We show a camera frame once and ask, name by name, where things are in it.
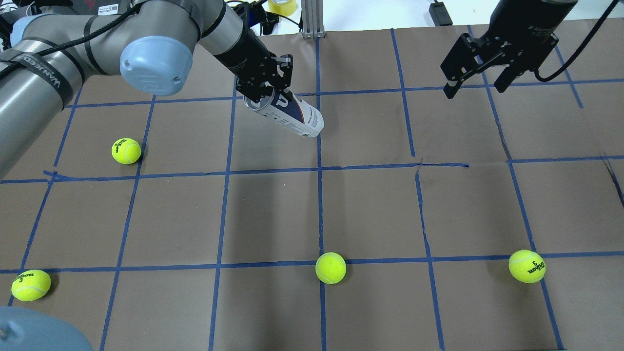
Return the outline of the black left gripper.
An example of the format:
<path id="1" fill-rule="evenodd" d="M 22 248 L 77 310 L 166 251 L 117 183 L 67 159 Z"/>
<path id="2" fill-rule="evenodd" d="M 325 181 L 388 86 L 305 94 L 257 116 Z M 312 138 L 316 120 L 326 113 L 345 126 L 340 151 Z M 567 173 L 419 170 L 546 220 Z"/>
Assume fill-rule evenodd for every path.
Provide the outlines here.
<path id="1" fill-rule="evenodd" d="M 245 27 L 234 46 L 217 54 L 216 59 L 236 76 L 236 90 L 252 102 L 271 96 L 273 88 L 288 100 L 293 99 L 293 55 L 278 57 L 268 51 L 250 28 Z"/>

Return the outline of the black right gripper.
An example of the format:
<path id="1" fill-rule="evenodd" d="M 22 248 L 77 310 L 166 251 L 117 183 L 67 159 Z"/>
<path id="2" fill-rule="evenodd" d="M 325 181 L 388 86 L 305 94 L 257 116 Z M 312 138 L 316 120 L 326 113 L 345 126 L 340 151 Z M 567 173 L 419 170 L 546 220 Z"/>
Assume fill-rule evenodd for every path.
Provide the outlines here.
<path id="1" fill-rule="evenodd" d="M 506 66 L 494 82 L 498 93 L 526 71 L 535 71 L 559 42 L 554 20 L 503 20 L 491 24 L 480 37 L 462 33 L 443 58 L 440 67 L 447 82 L 446 98 L 454 98 L 462 84 L 492 66 Z"/>

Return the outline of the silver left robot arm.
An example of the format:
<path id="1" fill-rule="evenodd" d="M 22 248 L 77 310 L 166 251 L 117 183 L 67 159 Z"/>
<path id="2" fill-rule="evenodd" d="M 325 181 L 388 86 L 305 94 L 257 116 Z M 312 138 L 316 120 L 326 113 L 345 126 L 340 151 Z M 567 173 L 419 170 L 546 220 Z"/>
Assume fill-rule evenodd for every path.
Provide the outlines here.
<path id="1" fill-rule="evenodd" d="M 117 16 L 41 14 L 17 20 L 1 54 L 1 176 L 93 75 L 122 76 L 152 96 L 178 93 L 200 44 L 259 101 L 292 100 L 292 58 L 276 57 L 222 0 L 139 0 Z"/>

